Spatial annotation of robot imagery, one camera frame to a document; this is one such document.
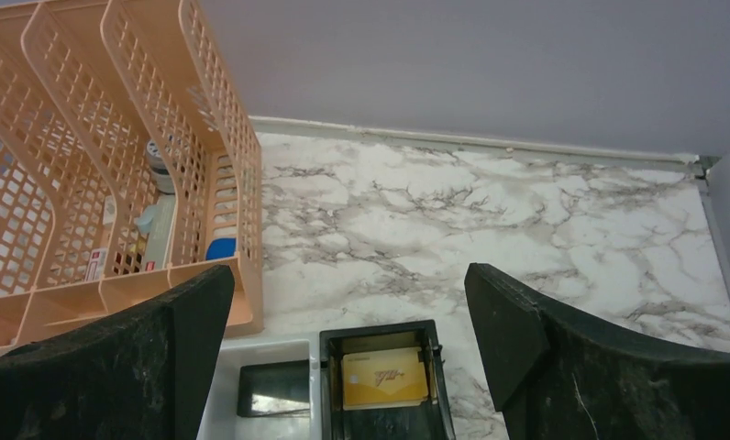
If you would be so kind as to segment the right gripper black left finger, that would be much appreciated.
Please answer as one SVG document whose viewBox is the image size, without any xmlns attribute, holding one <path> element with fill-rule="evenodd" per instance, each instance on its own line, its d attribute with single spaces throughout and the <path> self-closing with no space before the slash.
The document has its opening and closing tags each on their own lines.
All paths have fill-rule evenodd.
<svg viewBox="0 0 730 440">
<path fill-rule="evenodd" d="M 0 439 L 194 439 L 235 291 L 216 265 L 0 357 Z"/>
</svg>

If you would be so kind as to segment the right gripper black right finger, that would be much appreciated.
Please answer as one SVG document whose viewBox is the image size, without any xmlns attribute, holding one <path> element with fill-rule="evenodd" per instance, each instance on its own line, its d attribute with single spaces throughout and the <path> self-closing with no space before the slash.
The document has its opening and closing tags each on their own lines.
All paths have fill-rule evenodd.
<svg viewBox="0 0 730 440">
<path fill-rule="evenodd" d="M 730 439 L 730 353 L 643 335 L 492 265 L 465 293 L 513 439 Z"/>
</svg>

